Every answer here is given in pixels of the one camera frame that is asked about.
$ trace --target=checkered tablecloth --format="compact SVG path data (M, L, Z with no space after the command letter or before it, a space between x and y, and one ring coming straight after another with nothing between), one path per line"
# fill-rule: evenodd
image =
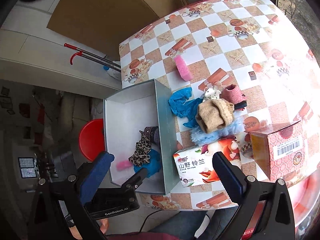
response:
M303 120L307 158L315 166L319 163L319 66L302 36L270 0L206 0L193 4L131 36L120 44L119 52L123 88L154 78L172 92L191 87L192 98L197 98L204 93L199 85L219 69L230 78L227 83L212 85L220 90L239 85L248 104L244 111L237 111L246 128L237 135L244 174L268 181L250 158L246 132L292 120ZM172 59L177 54L188 65L191 81L180 77ZM187 119L175 121L177 140L184 148L192 146L189 129L182 125ZM307 171L300 171L288 185L305 174ZM220 181L185 188L179 183L167 196L141 195L141 201L162 209L199 210L197 203L222 191Z

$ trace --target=gray storage box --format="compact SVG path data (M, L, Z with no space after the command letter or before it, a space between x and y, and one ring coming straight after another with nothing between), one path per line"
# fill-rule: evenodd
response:
M125 89L104 100L104 132L106 150L115 156L110 167L111 182L121 186L133 174L133 166L118 171L116 164L127 160L141 139L139 130L159 126L160 146L152 148L161 155L162 169L145 178L137 192L168 194L180 181L173 154L177 151L174 115L168 100L171 90L157 80L148 80Z

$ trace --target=beige cloth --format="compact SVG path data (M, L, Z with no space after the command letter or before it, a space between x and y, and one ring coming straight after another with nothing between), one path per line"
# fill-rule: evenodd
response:
M205 133L226 127L234 120L235 107L225 99L211 99L198 105L196 121Z

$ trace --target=leopard print fabric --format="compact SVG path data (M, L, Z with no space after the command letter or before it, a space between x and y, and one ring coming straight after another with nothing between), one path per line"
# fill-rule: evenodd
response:
M150 163L151 141L143 131L139 132L141 133L141 140L136 143L136 150L128 160L133 165L141 167L143 164Z

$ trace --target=barcode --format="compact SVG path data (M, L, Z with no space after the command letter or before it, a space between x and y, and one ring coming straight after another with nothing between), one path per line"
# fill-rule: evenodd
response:
M300 146L300 141L296 141L278 150L278 156L291 151Z

